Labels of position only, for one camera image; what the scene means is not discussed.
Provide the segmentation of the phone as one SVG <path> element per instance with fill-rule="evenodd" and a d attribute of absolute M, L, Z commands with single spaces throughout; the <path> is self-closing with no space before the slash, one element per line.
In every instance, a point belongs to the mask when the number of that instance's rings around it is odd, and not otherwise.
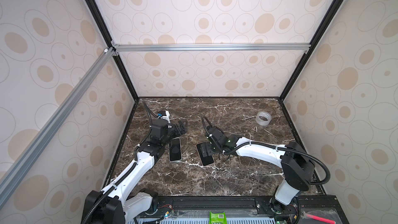
<path fill-rule="evenodd" d="M 211 148 L 208 143 L 199 143 L 196 145 L 196 147 L 200 156 L 202 166 L 208 166 L 214 163 L 214 159 L 208 151 L 208 148 Z"/>

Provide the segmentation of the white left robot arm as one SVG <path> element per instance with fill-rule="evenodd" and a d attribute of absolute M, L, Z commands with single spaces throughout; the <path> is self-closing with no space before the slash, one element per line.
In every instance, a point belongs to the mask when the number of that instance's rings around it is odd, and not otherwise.
<path fill-rule="evenodd" d="M 134 153 L 132 162 L 100 191 L 91 191 L 84 204 L 82 224 L 127 224 L 143 212 L 155 213 L 158 194 L 142 191 L 129 198 L 142 177 L 154 167 L 172 140 L 186 134 L 188 122 L 170 123 L 155 119 L 150 131 Z"/>

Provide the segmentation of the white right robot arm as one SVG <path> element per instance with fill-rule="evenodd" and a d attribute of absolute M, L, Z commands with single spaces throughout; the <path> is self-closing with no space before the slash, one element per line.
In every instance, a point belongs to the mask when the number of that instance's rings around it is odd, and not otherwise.
<path fill-rule="evenodd" d="M 265 206 L 267 214 L 276 216 L 291 213 L 293 199 L 311 186 L 315 163 L 296 142 L 279 146 L 266 144 L 240 135 L 227 136 L 217 127 L 208 127 L 206 138 L 206 142 L 197 144 L 203 166 L 213 164 L 213 155 L 219 154 L 255 158 L 282 169 L 285 178 Z"/>

